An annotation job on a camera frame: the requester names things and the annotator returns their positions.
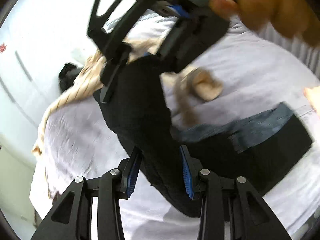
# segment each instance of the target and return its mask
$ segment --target red mark on wall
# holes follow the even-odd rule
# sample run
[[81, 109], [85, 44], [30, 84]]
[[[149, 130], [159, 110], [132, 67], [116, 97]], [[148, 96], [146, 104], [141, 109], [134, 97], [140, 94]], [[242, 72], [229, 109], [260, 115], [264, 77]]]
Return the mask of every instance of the red mark on wall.
[[7, 46], [6, 46], [4, 43], [2, 43], [2, 44], [0, 45], [0, 53], [3, 53], [6, 48], [7, 48]]

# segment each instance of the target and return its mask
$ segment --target black pants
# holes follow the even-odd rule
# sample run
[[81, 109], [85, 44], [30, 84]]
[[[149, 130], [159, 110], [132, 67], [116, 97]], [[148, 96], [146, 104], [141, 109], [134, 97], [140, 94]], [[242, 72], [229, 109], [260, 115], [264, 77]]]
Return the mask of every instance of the black pants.
[[[179, 211], [199, 217], [201, 201], [186, 194], [179, 146], [171, 134], [171, 115], [166, 107], [159, 74], [161, 66], [154, 56], [142, 57], [124, 67], [114, 94], [107, 104], [94, 97], [107, 126], [118, 135], [128, 154], [134, 146], [143, 153], [142, 172], [152, 186]], [[204, 168], [219, 176], [235, 179], [245, 176], [263, 195], [276, 185], [310, 148], [311, 139], [293, 115], [268, 140], [237, 153], [231, 134], [219, 133], [197, 143], [187, 143], [190, 155]]]

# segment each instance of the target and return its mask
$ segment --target bed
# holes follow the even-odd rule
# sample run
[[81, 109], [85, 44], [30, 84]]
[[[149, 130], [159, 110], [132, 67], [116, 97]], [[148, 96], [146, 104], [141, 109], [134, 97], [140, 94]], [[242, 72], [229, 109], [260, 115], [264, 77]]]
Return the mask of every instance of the bed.
[[[115, 21], [109, 22], [107, 28], [112, 28]], [[159, 37], [173, 23], [172, 18], [148, 12], [129, 37]], [[224, 83], [222, 94], [211, 102], [189, 99], [201, 123], [224, 125], [285, 102], [305, 125], [313, 139], [311, 148], [264, 199], [292, 239], [308, 235], [320, 216], [320, 119], [303, 96], [303, 88], [319, 86], [318, 78], [297, 57], [250, 32], [237, 18], [231, 22], [228, 34], [193, 65], [207, 69]], [[164, 86], [164, 94], [173, 124], [183, 129], [172, 88]], [[127, 158], [92, 97], [53, 113], [47, 123], [44, 144], [45, 151], [36, 166], [30, 192], [31, 202], [41, 217], [51, 208], [50, 199], [55, 193], [62, 193], [76, 176], [99, 177]], [[95, 200], [92, 239], [97, 239], [96, 208]], [[199, 219], [178, 212], [150, 186], [142, 173], [132, 197], [120, 200], [120, 209], [125, 239], [197, 237]], [[228, 224], [225, 228], [228, 239]]]

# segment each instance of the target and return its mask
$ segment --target silver screw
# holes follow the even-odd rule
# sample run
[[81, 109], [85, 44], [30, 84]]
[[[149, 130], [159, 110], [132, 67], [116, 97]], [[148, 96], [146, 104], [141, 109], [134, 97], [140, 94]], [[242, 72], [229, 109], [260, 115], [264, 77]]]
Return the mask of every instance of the silver screw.
[[110, 171], [111, 175], [118, 175], [120, 171], [118, 169], [113, 169]]
[[82, 181], [83, 181], [83, 177], [82, 176], [78, 176], [78, 177], [75, 178], [75, 182], [76, 183], [80, 183]]
[[201, 173], [202, 175], [209, 175], [209, 174], [210, 174], [210, 171], [209, 171], [208, 169], [202, 169], [202, 170], [200, 171], [200, 173]]
[[237, 181], [239, 183], [245, 183], [247, 180], [245, 179], [245, 177], [240, 176], [240, 177], [237, 178]]

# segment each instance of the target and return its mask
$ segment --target human hand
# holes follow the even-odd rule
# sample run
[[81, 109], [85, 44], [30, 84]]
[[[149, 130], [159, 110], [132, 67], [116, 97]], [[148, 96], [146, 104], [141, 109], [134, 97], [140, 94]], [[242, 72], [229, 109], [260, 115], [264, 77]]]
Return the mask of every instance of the human hand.
[[251, 30], [271, 22], [284, 37], [297, 36], [311, 46], [320, 44], [320, 21], [305, 0], [210, 0], [209, 6], [224, 19], [239, 15]]

